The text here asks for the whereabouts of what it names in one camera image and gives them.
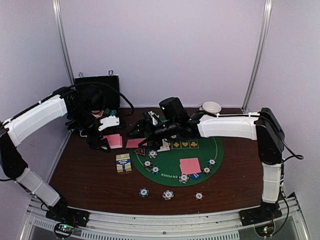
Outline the pink backed card deck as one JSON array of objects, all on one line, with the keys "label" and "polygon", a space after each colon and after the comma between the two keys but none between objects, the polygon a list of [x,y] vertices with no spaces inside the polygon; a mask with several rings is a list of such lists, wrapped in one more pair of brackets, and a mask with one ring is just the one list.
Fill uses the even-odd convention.
[{"label": "pink backed card deck", "polygon": [[120,134],[105,135],[103,140],[107,140],[111,149],[119,149],[123,147],[123,138]]}]

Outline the red black triangular button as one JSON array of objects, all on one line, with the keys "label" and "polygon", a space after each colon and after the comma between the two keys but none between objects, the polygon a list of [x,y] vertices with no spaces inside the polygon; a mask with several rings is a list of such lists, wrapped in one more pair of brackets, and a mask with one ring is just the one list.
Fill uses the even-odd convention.
[{"label": "red black triangular button", "polygon": [[133,152],[138,156],[142,156],[142,157],[146,156],[146,149],[144,147],[137,148]]}]

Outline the blue chip stack mat bottom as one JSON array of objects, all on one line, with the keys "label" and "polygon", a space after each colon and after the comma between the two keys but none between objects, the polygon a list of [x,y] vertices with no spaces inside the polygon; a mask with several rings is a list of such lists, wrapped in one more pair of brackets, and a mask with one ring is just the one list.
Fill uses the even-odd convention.
[{"label": "blue chip stack mat bottom", "polygon": [[181,174],[179,177],[178,177],[178,180],[181,184],[186,184],[188,181],[189,181],[190,177],[189,175],[187,174]]}]

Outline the dark blue chip stack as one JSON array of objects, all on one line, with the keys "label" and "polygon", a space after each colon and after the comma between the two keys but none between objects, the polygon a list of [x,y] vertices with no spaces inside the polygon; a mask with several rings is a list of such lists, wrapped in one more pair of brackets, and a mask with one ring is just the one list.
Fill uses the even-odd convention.
[{"label": "dark blue chip stack", "polygon": [[138,193],[139,193],[139,196],[142,198],[147,198],[150,195],[149,189],[145,187],[140,188]]}]

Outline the blue round blind button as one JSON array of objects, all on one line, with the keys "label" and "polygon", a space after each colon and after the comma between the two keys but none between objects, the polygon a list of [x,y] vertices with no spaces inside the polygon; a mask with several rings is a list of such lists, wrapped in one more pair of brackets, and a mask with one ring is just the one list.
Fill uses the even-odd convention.
[{"label": "blue round blind button", "polygon": [[201,178],[202,174],[201,173],[193,173],[190,175],[190,178],[193,180],[199,180]]}]

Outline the brown red chip stack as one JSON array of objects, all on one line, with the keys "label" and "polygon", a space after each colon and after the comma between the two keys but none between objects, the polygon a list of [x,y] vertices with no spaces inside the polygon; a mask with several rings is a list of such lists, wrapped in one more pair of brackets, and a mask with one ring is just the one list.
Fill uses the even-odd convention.
[{"label": "brown red chip stack", "polygon": [[204,198],[204,194],[203,194],[202,192],[198,191],[198,192],[196,192],[196,193],[194,194],[194,197],[195,197],[195,199],[196,199],[197,201],[200,201],[200,200],[202,200],[202,199]]}]

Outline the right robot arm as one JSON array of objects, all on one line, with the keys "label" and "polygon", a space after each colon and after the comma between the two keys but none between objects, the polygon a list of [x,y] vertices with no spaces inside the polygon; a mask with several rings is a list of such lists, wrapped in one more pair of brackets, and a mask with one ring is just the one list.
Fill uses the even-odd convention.
[{"label": "right robot arm", "polygon": [[162,100],[159,106],[164,121],[152,111],[144,112],[127,137],[144,138],[144,142],[155,150],[160,149],[164,139],[174,135],[185,139],[230,137],[256,141],[263,167],[262,199],[256,216],[266,221],[276,212],[282,182],[285,133],[271,109],[263,107],[253,113],[219,114],[202,106],[189,115],[178,97]]}]

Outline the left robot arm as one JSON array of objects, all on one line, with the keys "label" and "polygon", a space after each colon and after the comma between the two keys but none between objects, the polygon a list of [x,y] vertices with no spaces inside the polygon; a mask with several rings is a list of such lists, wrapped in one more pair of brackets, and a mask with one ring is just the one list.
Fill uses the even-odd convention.
[{"label": "left robot arm", "polygon": [[47,125],[66,117],[73,128],[84,131],[91,149],[110,152],[110,144],[102,134],[108,124],[92,113],[97,108],[104,108],[104,96],[95,85],[86,92],[65,86],[0,124],[0,166],[4,175],[39,198],[61,222],[72,218],[68,201],[31,169],[18,148],[40,135]]}]

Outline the red card deck in case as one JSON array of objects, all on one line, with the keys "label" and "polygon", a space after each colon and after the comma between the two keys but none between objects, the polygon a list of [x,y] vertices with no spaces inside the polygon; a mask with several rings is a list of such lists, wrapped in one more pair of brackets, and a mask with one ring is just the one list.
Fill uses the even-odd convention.
[{"label": "red card deck in case", "polygon": [[104,111],[103,110],[100,110],[100,111],[92,111],[91,112],[92,113],[92,115],[95,117],[95,118],[101,118],[102,116],[103,116],[103,114],[104,114]]}]

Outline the teal chip stack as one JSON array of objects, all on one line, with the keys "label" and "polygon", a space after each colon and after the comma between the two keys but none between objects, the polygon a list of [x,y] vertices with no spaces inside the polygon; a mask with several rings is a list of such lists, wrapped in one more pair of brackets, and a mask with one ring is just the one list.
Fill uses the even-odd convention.
[{"label": "teal chip stack", "polygon": [[116,116],[117,115],[117,110],[115,109],[109,109],[107,108],[104,113],[105,116]]}]

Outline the gold card deck box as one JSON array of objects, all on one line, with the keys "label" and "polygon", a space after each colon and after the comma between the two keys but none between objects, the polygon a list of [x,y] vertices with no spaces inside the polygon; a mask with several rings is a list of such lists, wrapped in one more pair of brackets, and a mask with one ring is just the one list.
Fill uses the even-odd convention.
[{"label": "gold card deck box", "polygon": [[117,154],[115,156],[117,173],[132,171],[131,158],[129,153]]}]

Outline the round green poker mat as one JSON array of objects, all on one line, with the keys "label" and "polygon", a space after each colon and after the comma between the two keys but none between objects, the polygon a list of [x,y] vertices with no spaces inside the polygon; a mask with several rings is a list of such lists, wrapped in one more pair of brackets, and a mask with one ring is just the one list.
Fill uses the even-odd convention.
[{"label": "round green poker mat", "polygon": [[[220,168],[224,159],[224,146],[219,137],[184,139],[178,136],[172,141],[168,141],[170,150],[162,151],[156,158],[150,158],[149,148],[145,150],[145,157],[136,155],[134,149],[129,151],[131,163],[142,176],[160,185],[169,187],[188,187],[200,184],[210,179]],[[208,160],[215,159],[215,166],[209,166]],[[153,166],[158,166],[160,172],[152,174],[152,168],[144,167],[144,161],[152,161]],[[201,173],[199,180],[190,178],[186,184],[179,182],[179,176],[186,170],[199,166],[197,173]],[[204,174],[204,167],[210,167],[211,173]]]}]

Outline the black chip carrying case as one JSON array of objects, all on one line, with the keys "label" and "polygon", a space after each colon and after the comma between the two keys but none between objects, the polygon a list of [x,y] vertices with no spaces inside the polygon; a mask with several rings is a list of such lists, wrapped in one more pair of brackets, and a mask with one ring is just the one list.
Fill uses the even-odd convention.
[{"label": "black chip carrying case", "polygon": [[[82,73],[74,79],[74,88],[81,94],[84,108],[92,111],[117,110],[115,117],[119,117],[120,108],[120,78],[118,75],[84,77]],[[110,117],[103,114],[100,118]]]}]

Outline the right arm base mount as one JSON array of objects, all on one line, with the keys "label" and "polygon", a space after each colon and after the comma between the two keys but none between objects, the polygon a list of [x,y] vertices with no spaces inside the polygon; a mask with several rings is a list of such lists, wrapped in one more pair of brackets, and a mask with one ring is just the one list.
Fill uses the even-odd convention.
[{"label": "right arm base mount", "polygon": [[282,215],[282,211],[277,205],[260,205],[258,207],[241,210],[239,212],[242,226],[256,225],[263,222],[272,221],[281,217]]}]

